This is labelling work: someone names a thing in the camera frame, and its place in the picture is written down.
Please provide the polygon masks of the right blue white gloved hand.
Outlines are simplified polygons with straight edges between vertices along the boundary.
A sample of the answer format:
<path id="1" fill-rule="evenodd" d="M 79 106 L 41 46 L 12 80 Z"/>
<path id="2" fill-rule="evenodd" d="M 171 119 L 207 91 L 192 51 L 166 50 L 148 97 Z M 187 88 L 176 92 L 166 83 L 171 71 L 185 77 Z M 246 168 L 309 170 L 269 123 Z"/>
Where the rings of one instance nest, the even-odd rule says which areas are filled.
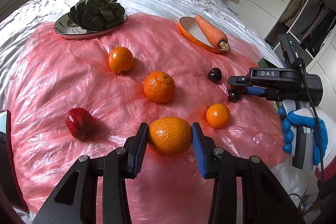
<path id="1" fill-rule="evenodd" d="M 282 131 L 284 133 L 283 150 L 290 154 L 294 133 L 291 126 L 304 126 L 312 128 L 315 133 L 321 136 L 315 137 L 313 145 L 313 164 L 317 170 L 324 170 L 329 176 L 335 175 L 335 121 L 326 114 L 320 107 L 315 108 L 317 115 L 314 115 L 312 108 L 303 108 L 296 111 L 285 112 L 281 107 L 278 110 L 280 116 L 284 117 Z"/>

